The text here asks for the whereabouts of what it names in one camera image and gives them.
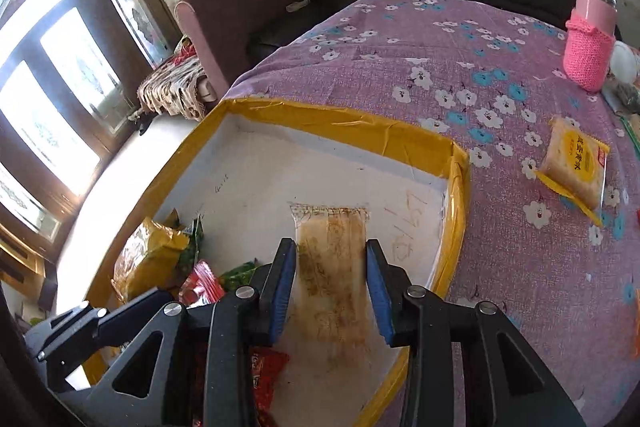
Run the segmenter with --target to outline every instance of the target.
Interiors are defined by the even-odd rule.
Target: red snack wrapper
[[[268,411],[273,401],[273,384],[289,362],[289,355],[268,347],[251,348],[251,374],[254,379],[255,406]]]
[[[187,308],[218,302],[225,291],[204,259],[200,259],[178,293],[178,301]]]

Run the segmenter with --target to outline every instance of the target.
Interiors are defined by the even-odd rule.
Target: metal screw
[[[254,296],[255,290],[251,286],[240,286],[236,290],[236,297],[239,299],[250,299]]]
[[[410,297],[414,297],[419,299],[420,297],[424,297],[427,295],[427,290],[422,286],[418,286],[417,284],[412,284],[409,288],[406,289],[407,295]]]
[[[478,304],[478,308],[480,310],[481,313],[484,313],[485,315],[495,315],[495,312],[498,311],[498,307],[489,301],[482,301],[480,304]]]
[[[175,317],[175,315],[179,315],[181,311],[182,306],[178,302],[170,302],[164,307],[164,314],[168,317]]]

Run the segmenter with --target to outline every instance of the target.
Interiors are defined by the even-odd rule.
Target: floral tablecloth
[[[632,356],[640,166],[604,99],[566,79],[564,44],[555,27],[476,2],[360,0],[245,73],[227,96],[354,107],[466,148],[472,207],[449,300],[500,304],[588,425],[600,427],[640,378]],[[601,228],[534,175],[553,115],[611,146]],[[461,386],[456,393],[460,420]]]

